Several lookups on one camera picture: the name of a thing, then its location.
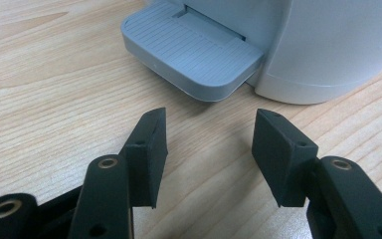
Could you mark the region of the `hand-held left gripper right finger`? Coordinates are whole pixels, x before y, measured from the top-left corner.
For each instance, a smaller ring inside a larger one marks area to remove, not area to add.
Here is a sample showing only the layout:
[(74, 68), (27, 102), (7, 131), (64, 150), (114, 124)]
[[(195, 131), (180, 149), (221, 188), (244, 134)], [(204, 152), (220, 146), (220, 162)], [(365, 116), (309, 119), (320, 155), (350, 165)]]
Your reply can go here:
[(252, 155), (279, 206), (306, 206), (313, 239), (382, 239), (382, 192), (355, 162), (318, 146), (282, 115), (257, 110)]

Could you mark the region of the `white pedal trash can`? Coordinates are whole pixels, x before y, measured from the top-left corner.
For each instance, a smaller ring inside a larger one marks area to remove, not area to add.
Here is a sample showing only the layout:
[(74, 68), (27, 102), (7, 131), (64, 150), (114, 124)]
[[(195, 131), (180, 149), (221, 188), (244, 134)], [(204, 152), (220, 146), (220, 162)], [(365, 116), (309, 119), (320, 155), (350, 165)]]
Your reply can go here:
[(203, 102), (248, 83), (319, 104), (382, 70), (382, 0), (150, 0), (121, 33), (140, 62)]

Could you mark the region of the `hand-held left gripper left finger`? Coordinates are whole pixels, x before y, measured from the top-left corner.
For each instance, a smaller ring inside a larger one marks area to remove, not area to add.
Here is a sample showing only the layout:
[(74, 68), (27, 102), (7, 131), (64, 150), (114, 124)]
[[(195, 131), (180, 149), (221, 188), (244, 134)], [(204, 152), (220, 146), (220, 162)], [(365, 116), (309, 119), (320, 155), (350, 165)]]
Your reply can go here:
[(145, 113), (118, 154), (93, 160), (69, 239), (133, 239), (133, 209), (157, 204), (168, 155), (166, 109)]

